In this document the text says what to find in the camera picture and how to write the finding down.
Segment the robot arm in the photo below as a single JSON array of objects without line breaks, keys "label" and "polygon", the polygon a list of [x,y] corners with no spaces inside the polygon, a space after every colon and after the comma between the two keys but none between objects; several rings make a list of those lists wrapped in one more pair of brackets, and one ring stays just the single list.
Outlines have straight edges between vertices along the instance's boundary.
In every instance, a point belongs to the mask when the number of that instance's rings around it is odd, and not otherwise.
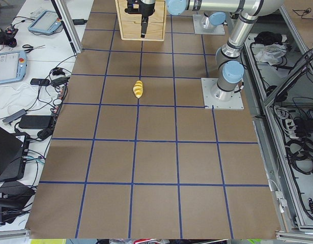
[{"label": "robot arm", "polygon": [[244,67],[238,61],[243,44],[258,17],[275,12],[283,1],[166,1],[171,15],[181,15],[186,10],[239,12],[239,18],[227,40],[216,54],[219,69],[217,83],[212,86],[211,94],[219,101],[229,101],[235,88],[242,80]]},{"label": "robot arm", "polygon": [[225,22],[225,12],[205,11],[201,20],[201,26],[204,29],[213,29]]}]

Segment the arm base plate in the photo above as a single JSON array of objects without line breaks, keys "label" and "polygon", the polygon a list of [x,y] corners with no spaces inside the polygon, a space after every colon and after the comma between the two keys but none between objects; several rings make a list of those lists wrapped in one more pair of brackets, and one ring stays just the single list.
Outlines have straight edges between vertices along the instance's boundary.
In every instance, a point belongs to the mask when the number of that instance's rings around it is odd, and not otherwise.
[{"label": "arm base plate", "polygon": [[225,17],[216,17],[214,14],[193,15],[194,33],[198,35],[225,35],[223,23],[218,23],[217,20],[225,21]]},{"label": "arm base plate", "polygon": [[233,91],[222,91],[217,86],[217,78],[201,78],[205,109],[243,110],[243,101],[239,86]]}]

